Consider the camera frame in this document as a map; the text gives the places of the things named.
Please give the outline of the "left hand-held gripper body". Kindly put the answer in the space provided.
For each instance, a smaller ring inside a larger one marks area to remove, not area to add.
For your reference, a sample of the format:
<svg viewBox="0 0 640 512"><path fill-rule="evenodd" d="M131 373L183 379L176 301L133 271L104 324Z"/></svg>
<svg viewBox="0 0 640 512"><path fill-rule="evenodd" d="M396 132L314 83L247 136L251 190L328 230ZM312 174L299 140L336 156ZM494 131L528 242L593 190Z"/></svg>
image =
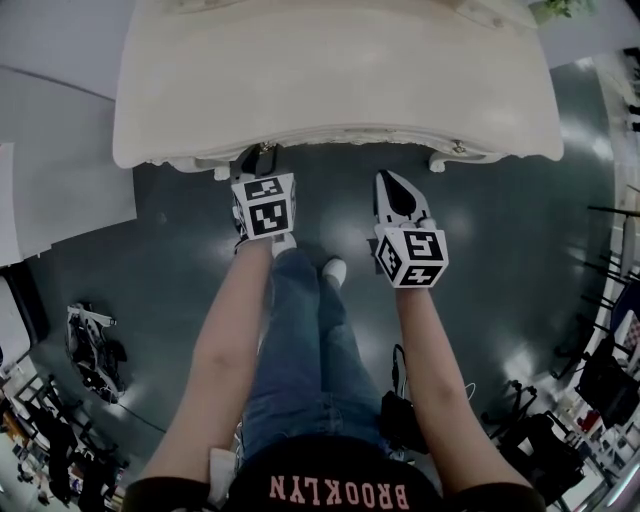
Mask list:
<svg viewBox="0 0 640 512"><path fill-rule="evenodd" d="M249 240L293 231L295 186L293 173L270 175L231 186L235 211Z"/></svg>

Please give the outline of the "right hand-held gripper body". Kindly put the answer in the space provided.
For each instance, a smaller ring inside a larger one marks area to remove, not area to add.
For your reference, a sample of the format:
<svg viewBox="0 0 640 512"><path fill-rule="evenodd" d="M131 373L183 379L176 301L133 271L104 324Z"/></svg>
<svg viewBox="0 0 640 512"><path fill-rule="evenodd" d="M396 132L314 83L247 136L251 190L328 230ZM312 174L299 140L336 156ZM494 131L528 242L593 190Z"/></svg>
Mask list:
<svg viewBox="0 0 640 512"><path fill-rule="evenodd" d="M374 228L374 256L395 289L433 288L447 268L447 244L443 230L432 218L399 226Z"/></svg>

